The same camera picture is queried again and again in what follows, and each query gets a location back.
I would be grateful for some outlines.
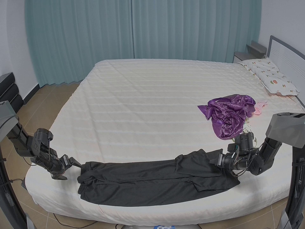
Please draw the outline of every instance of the purple clothing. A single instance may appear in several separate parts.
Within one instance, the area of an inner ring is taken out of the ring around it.
[[[216,136],[228,140],[236,137],[243,130],[246,117],[251,117],[255,111],[255,101],[248,95],[234,94],[212,99],[208,105],[198,108],[209,119]]]

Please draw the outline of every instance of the white bed sheet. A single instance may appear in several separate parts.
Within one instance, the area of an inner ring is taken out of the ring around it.
[[[259,144],[274,113],[304,112],[295,97],[271,95],[242,65],[173,59],[101,61],[58,114],[51,147],[80,163],[173,159],[203,148],[226,151],[230,141],[213,132],[197,108],[216,97],[248,94],[268,100],[260,116],[250,118]],[[241,184],[220,194],[178,204],[115,207],[80,199],[71,167],[67,181],[52,180],[30,167],[26,186],[49,212],[125,225],[185,225],[213,222],[255,212],[288,195],[292,148],[283,144],[271,169],[260,176],[246,172]]]

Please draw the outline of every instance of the baseboard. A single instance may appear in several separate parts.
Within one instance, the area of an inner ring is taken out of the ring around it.
[[[27,104],[27,102],[34,96],[34,94],[40,89],[39,84],[37,84],[30,93],[23,99],[24,104]]]

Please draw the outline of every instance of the white patterned pillow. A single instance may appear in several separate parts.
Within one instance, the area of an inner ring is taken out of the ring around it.
[[[246,69],[257,76],[264,87],[272,94],[298,95],[299,91],[278,67],[269,59],[248,59],[242,62]]]

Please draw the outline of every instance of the curtain fold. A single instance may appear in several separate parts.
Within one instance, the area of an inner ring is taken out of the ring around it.
[[[132,0],[135,58],[233,62],[257,41],[261,0]]]
[[[131,0],[25,0],[40,86],[84,79],[104,59],[133,58]]]

